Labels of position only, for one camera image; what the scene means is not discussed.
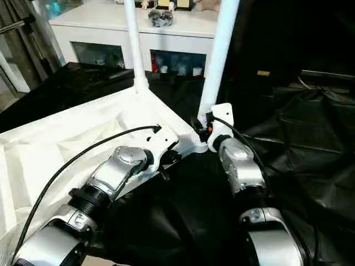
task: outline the white bracket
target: white bracket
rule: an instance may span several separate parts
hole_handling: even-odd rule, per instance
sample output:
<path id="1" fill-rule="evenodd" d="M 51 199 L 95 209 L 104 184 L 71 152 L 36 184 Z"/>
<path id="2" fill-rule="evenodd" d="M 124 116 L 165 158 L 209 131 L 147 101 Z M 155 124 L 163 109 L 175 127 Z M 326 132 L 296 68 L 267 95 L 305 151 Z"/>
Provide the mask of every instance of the white bracket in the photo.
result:
<path id="1" fill-rule="evenodd" d="M 145 171 L 132 176 L 117 198 L 142 185 L 157 174 L 160 159 L 168 148 L 179 140 L 178 136 L 168 126 L 162 127 L 157 133 L 152 133 L 149 141 L 140 142 L 138 147 L 149 150 L 153 154 L 154 162 Z"/>
<path id="2" fill-rule="evenodd" d="M 211 107 L 211 110 L 214 117 L 218 117 L 232 126 L 234 125 L 233 110 L 230 103 L 214 105 Z M 233 131 L 223 123 L 214 120 L 212 122 L 212 134 L 207 140 L 207 145 L 210 151 L 217 152 L 215 148 L 213 148 L 213 142 L 220 135 L 229 135 L 233 137 Z"/>

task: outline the black cloth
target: black cloth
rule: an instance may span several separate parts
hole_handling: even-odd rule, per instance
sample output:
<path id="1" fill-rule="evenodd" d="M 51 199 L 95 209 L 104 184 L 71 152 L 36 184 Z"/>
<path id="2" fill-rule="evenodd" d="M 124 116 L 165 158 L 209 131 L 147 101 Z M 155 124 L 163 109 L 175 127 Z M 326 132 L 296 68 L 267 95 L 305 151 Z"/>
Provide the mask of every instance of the black cloth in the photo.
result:
<path id="1" fill-rule="evenodd" d="M 0 114 L 1 132 L 130 87 L 132 72 L 68 64 Z M 203 80 L 148 74 L 189 122 Z M 235 126 L 267 165 L 275 202 L 318 265 L 354 265 L 355 98 L 351 91 L 221 87 Z M 246 265 L 234 204 L 215 154 L 192 154 L 111 205 L 90 254 L 131 265 Z"/>

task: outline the black cable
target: black cable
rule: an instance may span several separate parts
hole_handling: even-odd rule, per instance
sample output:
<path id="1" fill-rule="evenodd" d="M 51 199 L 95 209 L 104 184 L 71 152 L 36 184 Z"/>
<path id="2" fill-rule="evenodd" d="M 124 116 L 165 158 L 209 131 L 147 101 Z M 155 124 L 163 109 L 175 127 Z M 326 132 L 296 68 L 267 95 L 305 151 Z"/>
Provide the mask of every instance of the black cable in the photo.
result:
<path id="1" fill-rule="evenodd" d="M 271 186 L 270 186 L 270 181 L 268 179 L 268 175 L 266 173 L 266 169 L 265 166 L 262 162 L 262 160 L 260 159 L 260 156 L 258 155 L 258 153 L 256 152 L 256 150 L 250 145 L 249 141 L 242 135 L 242 133 L 240 133 L 238 130 L 236 130 L 231 124 L 229 124 L 228 122 L 218 118 L 218 117 L 214 117 L 214 120 L 221 122 L 222 124 L 226 125 L 227 127 L 229 127 L 233 133 L 243 142 L 244 145 L 248 146 L 250 148 L 250 150 L 254 153 L 255 156 L 255 160 L 256 163 L 259 165 L 260 170 L 264 173 L 265 175 L 265 183 L 267 188 L 270 190 L 270 194 L 272 194 L 271 192 Z"/>
<path id="2" fill-rule="evenodd" d="M 13 260 L 14 260 L 14 257 L 16 256 L 17 252 L 19 251 L 20 247 L 22 246 L 23 244 L 23 241 L 26 237 L 26 234 L 27 234 L 27 230 L 29 228 L 29 225 L 31 224 L 31 221 L 33 219 L 33 216 L 34 214 L 36 213 L 36 210 L 38 209 L 38 206 L 40 204 L 40 202 L 42 201 L 44 195 L 47 193 L 49 187 L 51 186 L 51 184 L 55 181 L 55 179 L 60 175 L 60 173 L 62 173 L 69 165 L 71 165 L 75 160 L 77 160 L 78 158 L 80 158 L 81 156 L 83 156 L 85 153 L 87 153 L 88 151 L 92 150 L 93 148 L 96 148 L 97 146 L 100 146 L 101 144 L 103 143 L 106 143 L 112 139 L 115 139 L 117 137 L 121 137 L 123 135 L 126 135 L 126 134 L 129 134 L 131 132 L 134 132 L 134 131 L 139 131 L 139 130 L 144 130 L 144 129 L 153 129 L 154 132 L 157 132 L 161 129 L 160 126 L 141 126 L 141 127 L 136 127 L 134 129 L 129 129 L 129 130 L 126 130 L 126 131 L 123 131 L 121 133 L 118 133 L 116 135 L 113 135 L 111 137 L 108 137 L 106 139 L 103 139 L 103 140 L 100 140 L 99 142 L 87 147 L 85 150 L 83 150 L 82 152 L 78 153 L 77 155 L 75 155 L 73 158 L 71 158 L 68 162 L 66 162 L 51 178 L 50 180 L 47 182 L 47 184 L 44 186 L 44 188 L 42 189 L 41 193 L 39 194 L 35 204 L 33 205 L 32 207 L 32 210 L 31 212 L 29 213 L 28 215 L 28 218 L 26 220 L 26 223 L 24 224 L 24 227 L 22 229 L 22 232 L 21 232 L 21 235 L 20 235 L 20 238 L 17 242 L 17 245 L 16 245 L 16 249 L 15 249 L 15 252 L 14 252 L 14 255 L 12 257 L 12 260 L 11 260 L 11 264 L 13 263 Z M 123 180 L 122 182 L 122 186 L 121 188 L 123 188 L 123 186 L 125 185 L 125 183 L 127 182 L 127 180 Z"/>

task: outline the figurine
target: figurine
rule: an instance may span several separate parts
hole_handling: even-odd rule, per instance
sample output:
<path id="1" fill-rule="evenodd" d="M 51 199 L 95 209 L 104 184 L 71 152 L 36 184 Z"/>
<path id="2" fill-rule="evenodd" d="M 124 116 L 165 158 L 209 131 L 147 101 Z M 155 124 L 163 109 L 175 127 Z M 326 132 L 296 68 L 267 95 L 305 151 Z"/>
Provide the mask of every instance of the figurine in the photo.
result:
<path id="1" fill-rule="evenodd" d="M 174 17 L 172 11 L 163 11 L 160 13 L 158 10 L 153 8 L 149 14 L 148 18 L 153 24 L 153 27 L 164 27 L 173 24 Z"/>
<path id="2" fill-rule="evenodd" d="M 214 10 L 219 12 L 221 6 L 221 0 L 194 0 L 195 9 L 202 10 Z"/>
<path id="3" fill-rule="evenodd" d="M 124 0 L 113 0 L 116 4 L 124 4 Z M 142 9 L 147 9 L 149 2 L 153 0 L 142 0 Z"/>

